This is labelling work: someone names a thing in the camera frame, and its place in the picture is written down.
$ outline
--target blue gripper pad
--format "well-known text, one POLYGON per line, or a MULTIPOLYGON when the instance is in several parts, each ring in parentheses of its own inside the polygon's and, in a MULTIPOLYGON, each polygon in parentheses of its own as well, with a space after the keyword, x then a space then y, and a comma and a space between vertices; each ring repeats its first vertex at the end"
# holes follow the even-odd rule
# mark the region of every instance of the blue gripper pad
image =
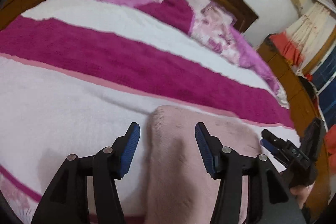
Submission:
POLYGON ((276 155, 278 150, 266 139, 261 139, 260 144, 265 147, 272 155, 276 155))
POLYGON ((129 171, 139 139, 140 126, 136 122, 133 122, 125 136, 117 138, 112 145, 115 155, 120 157, 120 168, 117 170, 120 179, 129 171))
POLYGON ((221 149, 223 148, 220 140, 217 137, 211 136, 205 127, 204 123, 199 122, 195 126, 195 138, 201 153, 203 163, 207 173, 212 178, 216 174, 216 159, 220 156, 221 149))

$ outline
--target orange cloth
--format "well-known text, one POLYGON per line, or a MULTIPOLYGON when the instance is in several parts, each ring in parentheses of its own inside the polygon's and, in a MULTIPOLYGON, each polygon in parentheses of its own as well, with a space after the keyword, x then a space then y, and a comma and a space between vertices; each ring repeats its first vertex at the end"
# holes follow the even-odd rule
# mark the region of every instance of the orange cloth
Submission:
POLYGON ((300 66, 304 60, 304 56, 301 54, 295 43, 291 41, 286 32, 274 34, 269 37, 273 44, 276 46, 281 55, 288 60, 289 65, 300 66))

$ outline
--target white stripe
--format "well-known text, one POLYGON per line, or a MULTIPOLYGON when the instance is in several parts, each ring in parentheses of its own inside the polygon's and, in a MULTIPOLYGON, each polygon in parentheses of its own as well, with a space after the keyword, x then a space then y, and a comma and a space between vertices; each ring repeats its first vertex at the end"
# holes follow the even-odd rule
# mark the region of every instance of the white stripe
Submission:
POLYGON ((230 64, 181 31, 133 8, 95 0, 47 0, 22 16, 35 20, 56 18, 71 25, 114 32, 182 56, 243 85, 267 90, 275 97, 255 72, 230 64))

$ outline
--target pink blanket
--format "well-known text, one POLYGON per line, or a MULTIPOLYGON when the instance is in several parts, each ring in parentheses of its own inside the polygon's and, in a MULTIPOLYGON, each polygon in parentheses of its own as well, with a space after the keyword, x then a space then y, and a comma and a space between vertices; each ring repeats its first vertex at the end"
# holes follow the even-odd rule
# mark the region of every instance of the pink blanket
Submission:
MULTIPOLYGON (((256 157, 261 153, 258 137, 237 119, 159 107, 152 116, 146 224, 210 222, 220 181, 214 181, 205 170, 194 136, 197 122, 204 122, 211 135, 241 155, 256 157)), ((240 223, 247 212, 244 177, 242 190, 240 223)))
POLYGON ((149 94, 225 110, 256 123, 293 127, 266 90, 114 33, 19 16, 0 32, 0 52, 95 76, 149 94))

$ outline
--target pink and white striped blanket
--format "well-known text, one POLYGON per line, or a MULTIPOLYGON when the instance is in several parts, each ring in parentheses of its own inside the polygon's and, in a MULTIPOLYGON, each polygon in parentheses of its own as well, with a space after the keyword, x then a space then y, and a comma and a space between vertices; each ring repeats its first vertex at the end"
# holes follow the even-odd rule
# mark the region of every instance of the pink and white striped blanket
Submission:
POLYGON ((131 122, 142 136, 117 189, 126 216, 144 215, 147 123, 162 105, 299 143, 264 79, 189 37, 189 8, 185 0, 47 0, 0 32, 0 189, 24 223, 68 154, 95 154, 131 122))

